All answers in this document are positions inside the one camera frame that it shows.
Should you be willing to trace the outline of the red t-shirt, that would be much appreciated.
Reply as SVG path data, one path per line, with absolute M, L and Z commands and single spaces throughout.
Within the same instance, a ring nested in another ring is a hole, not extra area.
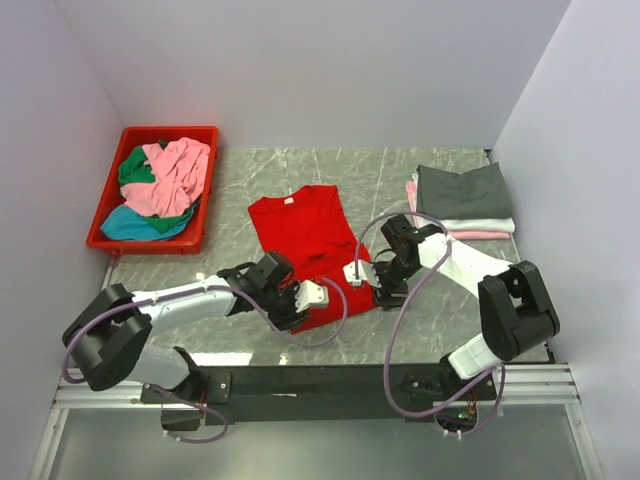
M 355 316 L 375 307 L 372 288 L 355 288 L 343 267 L 359 258 L 370 259 L 357 244 L 344 214 L 335 185 L 306 185 L 288 197 L 263 197 L 248 212 L 264 251 L 278 251 L 294 266 L 295 278 L 335 282 L 344 292 L 348 314 Z

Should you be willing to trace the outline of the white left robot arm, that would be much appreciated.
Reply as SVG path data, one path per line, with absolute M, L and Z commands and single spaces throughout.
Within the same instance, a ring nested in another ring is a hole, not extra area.
M 257 312 L 276 332 L 297 328 L 327 298 L 325 289 L 293 276 L 291 262 L 269 252 L 259 262 L 222 269 L 202 280 L 156 291 L 103 289 L 64 332 L 62 375 L 94 391 L 124 380 L 157 385 L 176 401 L 206 393 L 201 368 L 182 347 L 162 349 L 149 340 L 203 319 Z

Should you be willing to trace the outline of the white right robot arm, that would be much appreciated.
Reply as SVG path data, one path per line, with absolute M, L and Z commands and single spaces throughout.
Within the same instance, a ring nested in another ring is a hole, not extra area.
M 407 281 L 425 268 L 463 287 L 478 300 L 481 332 L 438 364 L 436 391 L 460 399 L 474 380 L 560 332 L 560 321 L 542 275 L 529 261 L 510 263 L 446 235 L 438 224 L 415 227 L 402 213 L 386 214 L 381 232 L 393 257 L 358 264 L 377 306 L 399 308 L 418 289 Z

